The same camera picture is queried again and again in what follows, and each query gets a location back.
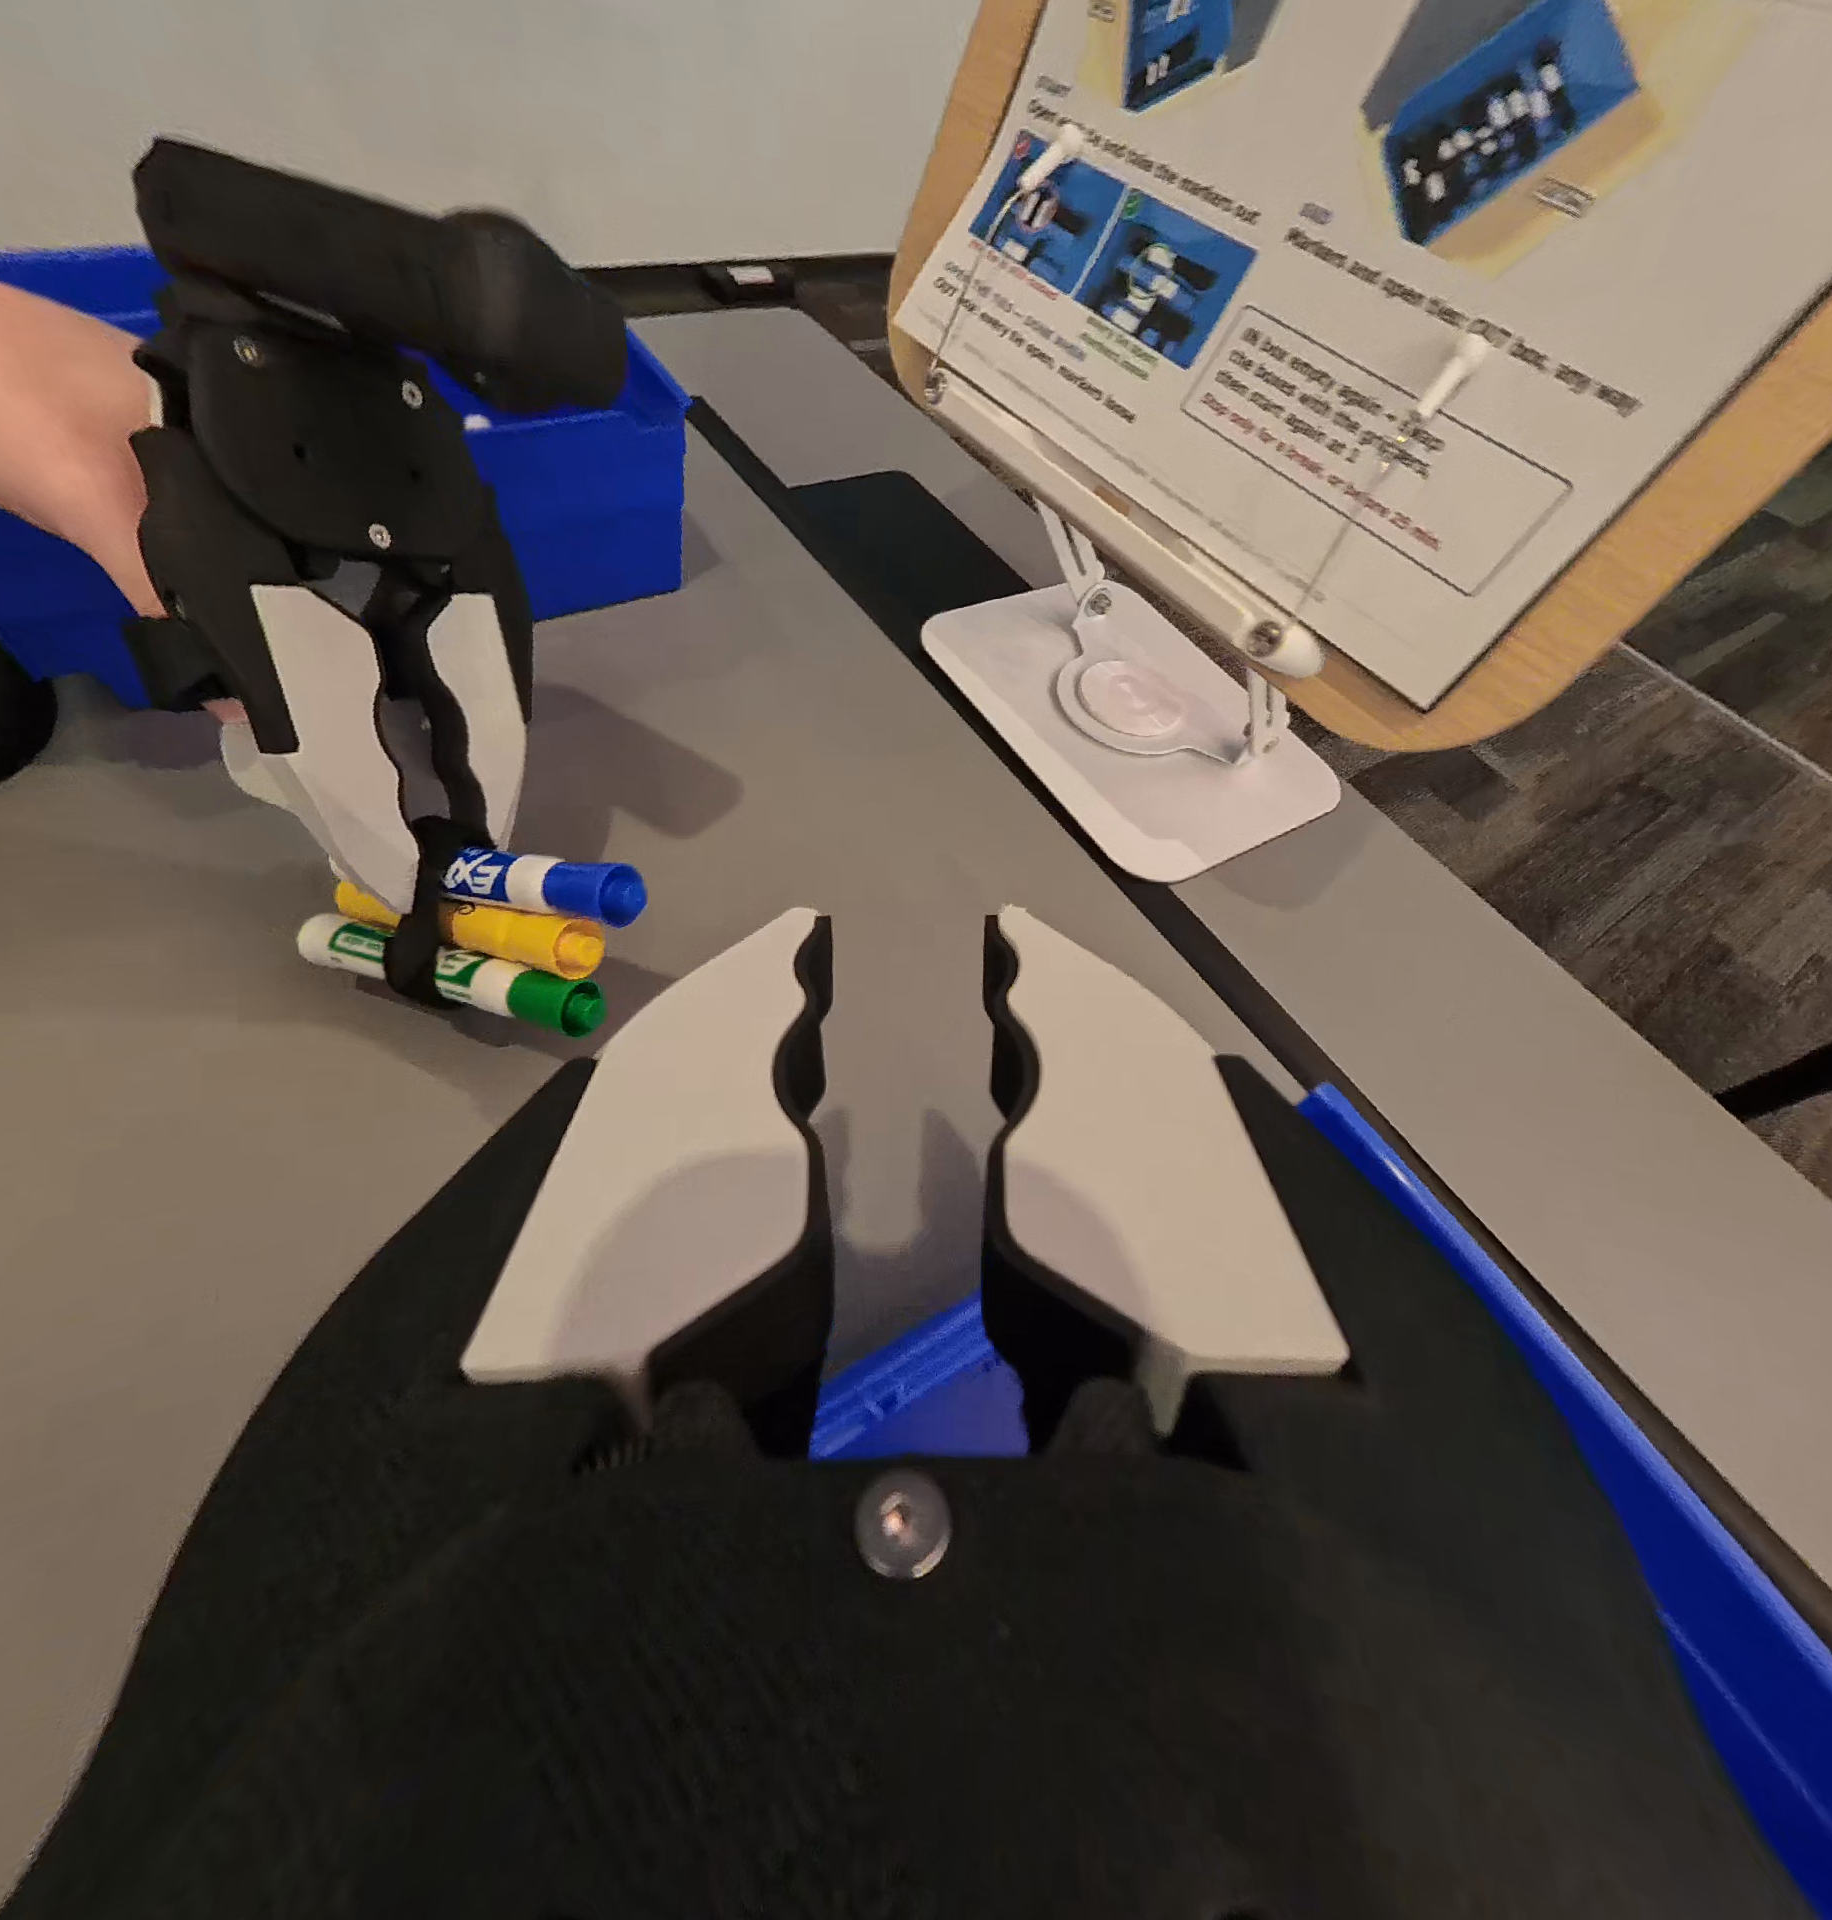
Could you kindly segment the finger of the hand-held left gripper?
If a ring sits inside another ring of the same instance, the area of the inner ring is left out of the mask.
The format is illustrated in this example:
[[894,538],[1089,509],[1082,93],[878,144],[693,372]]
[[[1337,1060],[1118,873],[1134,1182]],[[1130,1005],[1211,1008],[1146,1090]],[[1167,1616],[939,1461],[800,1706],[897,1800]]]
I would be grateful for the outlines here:
[[305,587],[256,584],[254,611],[295,745],[264,750],[274,788],[334,872],[409,909],[420,843],[402,776],[382,735],[382,671],[371,635]]
[[524,783],[527,719],[494,606],[454,594],[402,635],[402,677],[425,728],[425,755],[447,819],[476,843],[505,851]]

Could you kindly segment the blue dry-erase marker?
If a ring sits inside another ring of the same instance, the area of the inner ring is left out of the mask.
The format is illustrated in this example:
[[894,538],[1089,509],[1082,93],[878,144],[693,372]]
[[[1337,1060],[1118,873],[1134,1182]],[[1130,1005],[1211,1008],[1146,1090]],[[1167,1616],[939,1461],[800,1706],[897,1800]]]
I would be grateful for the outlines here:
[[646,905],[641,872],[624,861],[577,861],[463,845],[438,868],[446,900],[628,927]]

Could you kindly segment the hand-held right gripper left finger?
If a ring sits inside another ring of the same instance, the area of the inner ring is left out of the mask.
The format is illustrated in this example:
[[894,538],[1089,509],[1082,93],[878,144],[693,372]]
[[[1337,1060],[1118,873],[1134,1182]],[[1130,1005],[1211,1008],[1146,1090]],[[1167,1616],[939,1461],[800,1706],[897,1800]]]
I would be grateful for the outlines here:
[[807,1454],[834,1325],[822,1022],[834,930],[794,905],[602,1045],[463,1347],[481,1385],[597,1380],[642,1415],[707,1382]]

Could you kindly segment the black chair leg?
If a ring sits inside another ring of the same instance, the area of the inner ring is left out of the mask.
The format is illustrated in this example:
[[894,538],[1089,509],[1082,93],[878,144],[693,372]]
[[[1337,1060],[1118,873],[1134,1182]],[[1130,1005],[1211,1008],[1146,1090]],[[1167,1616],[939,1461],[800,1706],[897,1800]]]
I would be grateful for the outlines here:
[[1832,1095],[1832,1040],[1793,1060],[1741,1079],[1713,1095],[1716,1103],[1741,1120],[1774,1116],[1810,1099]]

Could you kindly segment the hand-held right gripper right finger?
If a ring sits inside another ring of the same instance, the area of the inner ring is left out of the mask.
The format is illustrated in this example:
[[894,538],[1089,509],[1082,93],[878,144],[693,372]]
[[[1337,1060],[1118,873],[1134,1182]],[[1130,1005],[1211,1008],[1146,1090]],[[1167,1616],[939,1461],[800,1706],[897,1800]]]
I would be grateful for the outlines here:
[[1093,1380],[1174,1436],[1202,1380],[1339,1380],[1349,1347],[1223,1058],[1021,905],[983,924],[998,1116],[982,1318],[1044,1450]]

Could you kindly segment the green dry-erase marker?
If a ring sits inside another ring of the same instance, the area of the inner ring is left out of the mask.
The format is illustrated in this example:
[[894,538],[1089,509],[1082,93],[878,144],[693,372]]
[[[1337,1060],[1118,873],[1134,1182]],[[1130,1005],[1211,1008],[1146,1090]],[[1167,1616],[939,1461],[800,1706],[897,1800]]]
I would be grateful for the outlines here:
[[[393,938],[342,915],[314,915],[297,927],[295,948],[319,971],[387,984],[384,962]],[[565,1038],[593,1034],[607,1017],[604,993],[593,978],[563,978],[465,947],[436,950],[432,991],[444,1007],[519,1020]]]

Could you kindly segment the person's left hand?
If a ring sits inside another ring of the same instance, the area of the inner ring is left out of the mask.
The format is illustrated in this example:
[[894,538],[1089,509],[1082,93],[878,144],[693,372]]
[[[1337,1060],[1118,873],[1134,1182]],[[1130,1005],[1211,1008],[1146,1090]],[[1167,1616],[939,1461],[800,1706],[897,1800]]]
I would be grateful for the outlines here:
[[0,282],[0,509],[69,539],[138,615],[160,615],[136,528],[133,436],[153,384],[119,330]]

